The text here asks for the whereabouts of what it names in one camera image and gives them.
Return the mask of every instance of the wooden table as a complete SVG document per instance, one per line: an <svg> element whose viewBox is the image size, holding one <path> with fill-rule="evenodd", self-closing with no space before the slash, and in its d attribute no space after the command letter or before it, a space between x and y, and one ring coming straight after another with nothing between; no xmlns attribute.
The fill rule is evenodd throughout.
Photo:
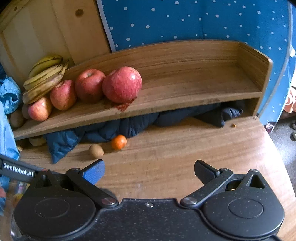
<svg viewBox="0 0 296 241"><path fill-rule="evenodd" d="M150 127L128 140L126 148L105 150L106 173L97 186L110 189L121 200L133 198L172 198L179 200L200 188L194 175L194 162L201 159L219 169L230 168L246 174L258 169L285 209L285 220L279 237L296 239L296 198L279 152L257 117L241 117L216 128L194 118L177 126ZM83 168L94 160L88 154L90 144L79 144L57 164L50 163L47 147L22 152L22 161L65 172L71 167ZM1 218L1 240L8 229Z"/></svg>

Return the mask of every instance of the metal bolt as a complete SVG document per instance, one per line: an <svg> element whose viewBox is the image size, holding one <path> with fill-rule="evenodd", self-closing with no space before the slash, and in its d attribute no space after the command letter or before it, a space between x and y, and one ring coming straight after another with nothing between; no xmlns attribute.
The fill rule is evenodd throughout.
<svg viewBox="0 0 296 241"><path fill-rule="evenodd" d="M102 199L102 204L107 205L107 206L111 206L114 205L116 203L116 199L113 197L105 197Z"/></svg>
<svg viewBox="0 0 296 241"><path fill-rule="evenodd" d="M185 205L194 205L197 204L197 200L194 197L185 197L181 200Z"/></svg>
<svg viewBox="0 0 296 241"><path fill-rule="evenodd" d="M146 207L154 207L153 203L146 203Z"/></svg>

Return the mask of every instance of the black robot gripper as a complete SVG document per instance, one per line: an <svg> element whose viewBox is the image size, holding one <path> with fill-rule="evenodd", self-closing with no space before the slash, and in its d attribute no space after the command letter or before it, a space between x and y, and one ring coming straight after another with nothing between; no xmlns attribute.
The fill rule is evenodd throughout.
<svg viewBox="0 0 296 241"><path fill-rule="evenodd" d="M258 170L246 175L195 162L204 186L176 199L123 199L79 169L43 169L15 208L20 241L279 240L284 209Z"/></svg>

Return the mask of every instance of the pink cloth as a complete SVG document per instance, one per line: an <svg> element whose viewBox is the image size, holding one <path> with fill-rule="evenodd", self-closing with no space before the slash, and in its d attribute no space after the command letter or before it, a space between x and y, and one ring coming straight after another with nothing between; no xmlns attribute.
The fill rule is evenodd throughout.
<svg viewBox="0 0 296 241"><path fill-rule="evenodd" d="M292 111L296 112L296 89L293 87L290 87L289 89L284 111L288 113L292 113Z"/></svg>

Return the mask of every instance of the circular black cover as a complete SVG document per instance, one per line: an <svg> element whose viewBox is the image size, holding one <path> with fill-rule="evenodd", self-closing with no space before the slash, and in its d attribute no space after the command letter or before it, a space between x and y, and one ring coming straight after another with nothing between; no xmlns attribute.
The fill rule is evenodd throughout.
<svg viewBox="0 0 296 241"><path fill-rule="evenodd" d="M53 195L42 194L46 188L35 189L36 196L24 197L15 209L15 222L23 234L38 238L62 238L82 230L94 217L93 201L78 192L55 189Z"/></svg>
<svg viewBox="0 0 296 241"><path fill-rule="evenodd" d="M267 197L264 189L258 188L219 193L207 200L203 213L218 230L242 238L268 236L284 219L277 198Z"/></svg>

